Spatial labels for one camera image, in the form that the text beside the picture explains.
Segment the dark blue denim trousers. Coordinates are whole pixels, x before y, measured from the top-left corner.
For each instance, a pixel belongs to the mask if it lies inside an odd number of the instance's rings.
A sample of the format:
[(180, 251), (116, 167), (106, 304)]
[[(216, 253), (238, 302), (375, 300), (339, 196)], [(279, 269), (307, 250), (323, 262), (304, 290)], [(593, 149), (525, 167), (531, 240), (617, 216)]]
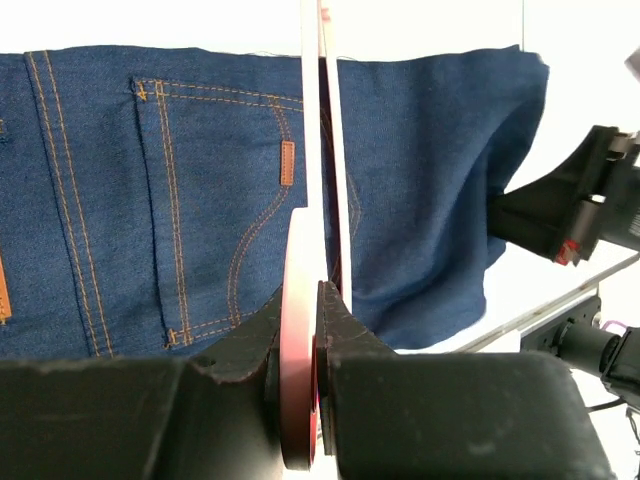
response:
[[(395, 349), (484, 314), (488, 201), (548, 69), (517, 47), (338, 64), (353, 312)], [(1, 355), (191, 355), (281, 284), (306, 203), (295, 57), (79, 47), (1, 58)]]

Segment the pink hanger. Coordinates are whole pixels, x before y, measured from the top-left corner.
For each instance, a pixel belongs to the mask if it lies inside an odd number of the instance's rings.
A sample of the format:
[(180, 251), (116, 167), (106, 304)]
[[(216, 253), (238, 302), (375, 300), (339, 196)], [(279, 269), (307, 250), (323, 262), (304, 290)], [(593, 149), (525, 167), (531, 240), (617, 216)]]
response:
[(334, 10), (328, 1), (303, 1), (301, 73), (307, 204), (291, 214), (279, 340), (279, 423), (284, 464), (313, 464), (319, 394), (316, 370), (316, 311), (320, 282), (327, 280), (321, 149), (320, 74), (326, 72), (339, 224), (341, 294), (352, 303), (351, 237)]

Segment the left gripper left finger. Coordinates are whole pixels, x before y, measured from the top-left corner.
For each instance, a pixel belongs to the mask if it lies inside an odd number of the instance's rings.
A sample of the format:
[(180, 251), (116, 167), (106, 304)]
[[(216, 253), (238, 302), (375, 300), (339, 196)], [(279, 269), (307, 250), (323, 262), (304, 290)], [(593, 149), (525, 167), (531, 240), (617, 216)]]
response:
[(281, 293), (191, 358), (5, 361), (5, 479), (279, 479)]

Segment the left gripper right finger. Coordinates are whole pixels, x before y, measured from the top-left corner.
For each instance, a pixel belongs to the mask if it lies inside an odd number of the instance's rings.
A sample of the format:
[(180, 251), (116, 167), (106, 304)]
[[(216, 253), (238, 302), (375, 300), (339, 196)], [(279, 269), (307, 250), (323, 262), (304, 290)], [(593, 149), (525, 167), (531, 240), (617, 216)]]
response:
[(343, 479), (610, 479), (569, 369), (534, 352), (394, 352), (318, 291), (324, 450)]

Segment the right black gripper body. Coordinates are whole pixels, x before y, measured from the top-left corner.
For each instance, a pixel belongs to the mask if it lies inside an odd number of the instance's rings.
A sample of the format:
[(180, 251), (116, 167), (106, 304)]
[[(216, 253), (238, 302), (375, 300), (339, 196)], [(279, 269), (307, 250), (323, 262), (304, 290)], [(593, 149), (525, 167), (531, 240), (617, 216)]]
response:
[(630, 183), (638, 157), (637, 132), (595, 125), (554, 169), (554, 176), (568, 188), (555, 263), (587, 261), (601, 241), (639, 250), (639, 240), (623, 231), (631, 224), (631, 214), (622, 212), (633, 196)]

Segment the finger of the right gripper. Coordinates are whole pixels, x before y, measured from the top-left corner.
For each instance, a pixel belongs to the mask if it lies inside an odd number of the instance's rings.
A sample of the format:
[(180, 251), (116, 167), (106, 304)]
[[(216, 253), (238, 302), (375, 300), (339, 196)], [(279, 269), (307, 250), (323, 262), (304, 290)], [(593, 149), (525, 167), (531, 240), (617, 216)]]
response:
[(574, 260), (588, 156), (574, 153), (543, 177), (488, 204), (488, 233), (547, 260)]

